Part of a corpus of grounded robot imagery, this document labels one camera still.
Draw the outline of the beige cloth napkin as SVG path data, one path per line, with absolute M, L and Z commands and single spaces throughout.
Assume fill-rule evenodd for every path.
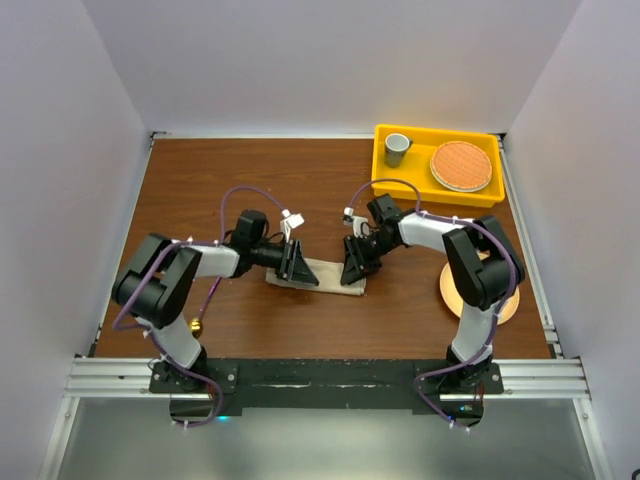
M 307 264 L 319 280 L 318 286 L 278 279 L 273 269 L 268 269 L 266 271 L 265 281 L 271 285 L 276 285 L 278 287 L 297 290 L 316 291 L 321 293 L 351 296 L 363 296 L 365 294 L 365 278 L 357 280 L 356 282 L 349 285 L 342 285 L 340 283 L 344 267 L 343 263 L 309 259 L 307 261 Z

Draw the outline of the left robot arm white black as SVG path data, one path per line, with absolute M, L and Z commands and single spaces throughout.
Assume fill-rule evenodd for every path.
M 271 269 L 279 280 L 317 286 L 319 279 L 306 262 L 300 241 L 292 237 L 303 223 L 301 214 L 284 209 L 280 230 L 270 237 L 266 214 L 244 210 L 220 240 L 148 235 L 114 281 L 111 298 L 120 311 L 112 328 L 141 329 L 154 341 L 161 363 L 183 391 L 212 392 L 206 349 L 184 317 L 193 282 L 205 277 L 239 278 L 258 266 Z

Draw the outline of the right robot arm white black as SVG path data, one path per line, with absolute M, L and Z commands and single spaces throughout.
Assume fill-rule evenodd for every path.
M 447 350 L 447 366 L 417 376 L 417 381 L 445 376 L 448 386 L 469 392 L 492 360 L 493 339 L 501 311 L 524 280 L 522 261 L 498 219 L 475 220 L 401 210 L 385 194 L 367 204 L 374 225 L 344 209 L 343 221 L 353 229 L 344 243 L 340 278 L 351 285 L 376 272 L 381 258 L 404 246 L 425 247 L 446 255 L 454 286 L 463 300 L 457 333 Z

